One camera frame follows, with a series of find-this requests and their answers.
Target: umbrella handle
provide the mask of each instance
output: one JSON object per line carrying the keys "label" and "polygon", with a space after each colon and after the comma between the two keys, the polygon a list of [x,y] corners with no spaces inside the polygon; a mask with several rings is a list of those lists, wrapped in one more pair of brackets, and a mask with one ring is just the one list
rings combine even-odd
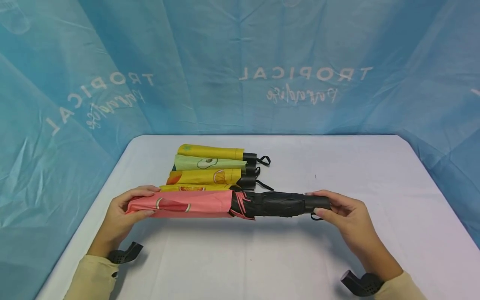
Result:
{"label": "umbrella handle", "polygon": [[303,200],[305,202],[306,214],[314,214],[313,210],[315,208],[332,210],[332,207],[330,206],[330,199],[328,197],[298,194],[297,199]]}

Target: hand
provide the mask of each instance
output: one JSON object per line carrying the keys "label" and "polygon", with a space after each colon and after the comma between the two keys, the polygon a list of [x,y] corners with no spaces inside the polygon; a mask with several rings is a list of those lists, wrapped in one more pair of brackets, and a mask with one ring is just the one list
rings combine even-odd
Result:
{"label": "hand", "polygon": [[383,281],[403,273],[375,232],[365,203],[325,190],[309,194],[330,199],[332,210],[315,208],[314,212],[340,230],[345,243],[360,259],[365,271],[377,274]]}
{"label": "hand", "polygon": [[113,198],[87,255],[108,257],[111,251],[118,249],[133,225],[154,213],[151,210],[143,210],[126,215],[128,202],[133,197],[149,197],[158,191],[160,189],[153,185],[139,186]]}

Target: person's left hand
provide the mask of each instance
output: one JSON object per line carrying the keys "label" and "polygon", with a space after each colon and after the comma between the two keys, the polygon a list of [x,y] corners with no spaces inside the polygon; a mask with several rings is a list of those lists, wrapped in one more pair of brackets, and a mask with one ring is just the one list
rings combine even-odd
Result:
{"label": "person's left hand", "polygon": [[128,202],[134,197],[149,197],[160,189],[153,185],[139,186],[118,197],[113,198],[107,209],[102,226],[98,230],[87,255],[108,257],[108,254],[118,249],[120,243],[127,237],[133,225],[148,218],[154,211],[142,210],[126,215]]}

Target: avocado print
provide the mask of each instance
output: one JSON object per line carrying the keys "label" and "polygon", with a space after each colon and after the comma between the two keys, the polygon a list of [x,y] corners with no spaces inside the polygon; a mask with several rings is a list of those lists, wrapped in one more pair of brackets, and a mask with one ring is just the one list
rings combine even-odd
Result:
{"label": "avocado print", "polygon": [[203,158],[197,163],[199,169],[205,170],[211,166],[216,165],[218,158]]}

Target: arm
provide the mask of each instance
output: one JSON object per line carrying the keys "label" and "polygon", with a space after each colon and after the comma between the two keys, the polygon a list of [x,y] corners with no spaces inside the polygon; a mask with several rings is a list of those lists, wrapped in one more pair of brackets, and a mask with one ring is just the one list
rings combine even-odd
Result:
{"label": "arm", "polygon": [[159,188],[141,186],[114,198],[90,249],[78,263],[72,283],[64,300],[108,300],[117,280],[118,265],[107,259],[118,249],[133,225],[150,216],[153,211],[126,215],[125,207],[133,197],[149,197]]}
{"label": "arm", "polygon": [[375,300],[426,299],[378,237],[365,203],[325,190],[311,194],[330,198],[332,210],[315,208],[314,212],[336,226],[365,271],[384,282]]}

